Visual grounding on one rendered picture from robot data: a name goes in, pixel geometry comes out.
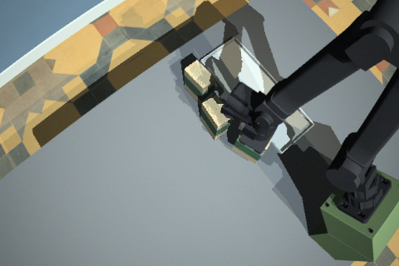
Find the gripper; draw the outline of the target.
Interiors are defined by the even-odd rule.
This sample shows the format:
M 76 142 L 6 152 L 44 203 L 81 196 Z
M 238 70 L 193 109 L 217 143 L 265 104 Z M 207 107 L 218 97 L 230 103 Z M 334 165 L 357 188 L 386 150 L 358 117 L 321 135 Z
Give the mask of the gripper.
M 278 128 L 278 126 L 277 126 L 277 128 Z M 274 132 L 276 131 L 276 129 L 274 130 Z M 256 153 L 262 154 L 262 152 L 264 151 L 264 149 L 267 147 L 268 143 L 272 139 L 274 132 L 267 134 L 267 135 L 261 135 L 260 133 L 257 132 L 258 134 L 257 134 L 255 140 L 251 140 L 246 135 L 242 134 L 239 138 L 239 142 L 242 143 L 243 145 L 250 147 Z

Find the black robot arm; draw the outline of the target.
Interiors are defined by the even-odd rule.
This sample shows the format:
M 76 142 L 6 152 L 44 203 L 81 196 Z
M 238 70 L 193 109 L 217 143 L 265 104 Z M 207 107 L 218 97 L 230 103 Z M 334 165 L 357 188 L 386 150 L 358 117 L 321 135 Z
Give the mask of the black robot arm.
M 274 132 L 299 107 L 360 68 L 367 71 L 383 60 L 397 69 L 362 126 L 348 135 L 326 171 L 328 180 L 346 191 L 338 209 L 365 224 L 392 187 L 390 180 L 378 176 L 372 162 L 399 129 L 399 0 L 377 0 L 370 12 L 364 11 L 293 74 L 275 84 L 270 95 L 240 82 L 220 112 L 244 122 L 242 134 L 255 140 L 258 133 Z

